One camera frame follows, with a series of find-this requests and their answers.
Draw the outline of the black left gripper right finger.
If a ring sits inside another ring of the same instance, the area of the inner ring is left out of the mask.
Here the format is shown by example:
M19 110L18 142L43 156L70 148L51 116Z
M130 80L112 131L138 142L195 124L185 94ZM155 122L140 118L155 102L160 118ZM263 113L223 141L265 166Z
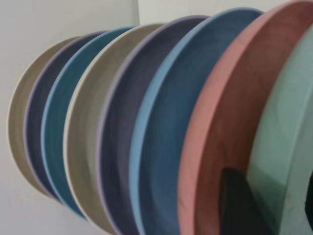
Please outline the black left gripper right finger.
M310 176L307 194L306 194L306 201L305 201L305 213L308 222L313 221L313 174Z

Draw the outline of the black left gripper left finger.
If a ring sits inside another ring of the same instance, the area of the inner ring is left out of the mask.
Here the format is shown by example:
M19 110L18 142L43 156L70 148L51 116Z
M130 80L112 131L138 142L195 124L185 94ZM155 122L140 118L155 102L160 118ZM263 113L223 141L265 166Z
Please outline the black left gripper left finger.
M221 235L270 235L245 175L226 167L219 188L219 227Z

